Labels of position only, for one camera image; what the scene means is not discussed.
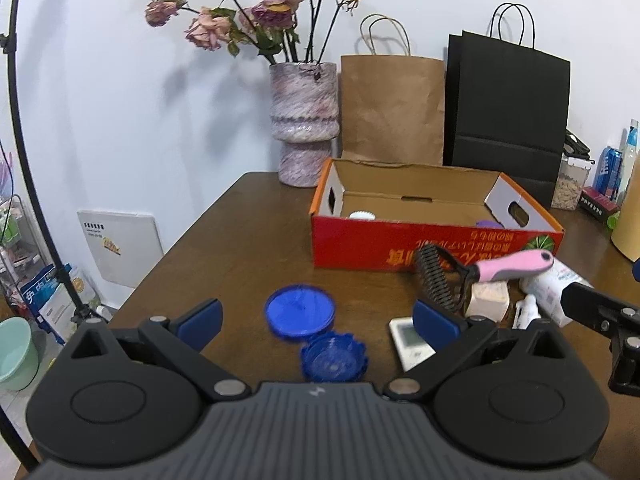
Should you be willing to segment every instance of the pet grooming brush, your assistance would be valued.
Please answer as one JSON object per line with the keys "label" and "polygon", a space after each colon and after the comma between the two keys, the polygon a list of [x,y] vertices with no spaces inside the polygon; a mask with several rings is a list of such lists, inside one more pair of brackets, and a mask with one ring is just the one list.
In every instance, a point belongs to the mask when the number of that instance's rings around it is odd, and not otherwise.
{"label": "pet grooming brush", "polygon": [[[460,275],[462,282],[457,298],[447,284],[440,258],[453,268],[453,272]],[[416,256],[424,293],[434,304],[450,312],[459,311],[463,307],[473,283],[501,282],[535,276],[549,270],[553,263],[553,255],[542,249],[520,251],[493,260],[481,260],[471,266],[464,266],[453,254],[436,244],[424,245]]]}

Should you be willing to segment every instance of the tiled floor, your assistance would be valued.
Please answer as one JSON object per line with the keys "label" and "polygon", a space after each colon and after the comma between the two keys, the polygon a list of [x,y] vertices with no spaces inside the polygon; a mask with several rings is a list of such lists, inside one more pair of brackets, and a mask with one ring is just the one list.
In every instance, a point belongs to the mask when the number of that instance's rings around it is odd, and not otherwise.
{"label": "tiled floor", "polygon": [[[2,406],[2,409],[27,444],[31,443],[31,435],[24,420],[24,411],[27,407],[27,402],[37,384],[40,382],[40,379],[49,368],[51,360],[58,355],[62,348],[51,334],[47,334],[35,326],[32,326],[31,331],[40,360],[40,367],[38,368],[36,377],[31,381],[29,386],[20,392],[8,392],[0,389],[0,406]],[[15,473],[18,471],[18,466],[18,459],[11,452],[4,440],[0,438],[0,480],[13,480]]]}

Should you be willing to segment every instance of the vase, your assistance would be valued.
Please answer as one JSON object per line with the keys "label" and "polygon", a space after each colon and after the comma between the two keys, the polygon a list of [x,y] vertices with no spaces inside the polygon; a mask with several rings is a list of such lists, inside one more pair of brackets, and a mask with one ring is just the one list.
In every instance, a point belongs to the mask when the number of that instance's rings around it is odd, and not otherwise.
{"label": "vase", "polygon": [[335,63],[278,63],[271,70],[271,134],[282,141],[278,177],[295,187],[318,185],[338,124]]}

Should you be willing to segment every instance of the green bucket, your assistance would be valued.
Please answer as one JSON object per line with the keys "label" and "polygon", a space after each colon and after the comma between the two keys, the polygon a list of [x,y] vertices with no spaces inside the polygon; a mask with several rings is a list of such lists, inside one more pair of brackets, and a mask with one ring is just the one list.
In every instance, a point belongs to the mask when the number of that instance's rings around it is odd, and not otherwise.
{"label": "green bucket", "polygon": [[38,353],[31,340],[31,327],[21,317],[0,323],[0,388],[21,390],[38,371]]}

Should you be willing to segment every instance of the black brush bristles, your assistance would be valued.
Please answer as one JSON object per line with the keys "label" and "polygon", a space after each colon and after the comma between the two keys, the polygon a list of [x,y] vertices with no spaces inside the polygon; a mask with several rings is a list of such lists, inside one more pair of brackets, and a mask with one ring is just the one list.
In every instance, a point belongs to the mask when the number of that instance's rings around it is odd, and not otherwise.
{"label": "black brush bristles", "polygon": [[422,283],[422,290],[427,297],[438,306],[455,312],[454,304],[447,279],[440,266],[440,257],[433,244],[423,245],[415,255],[415,267]]}

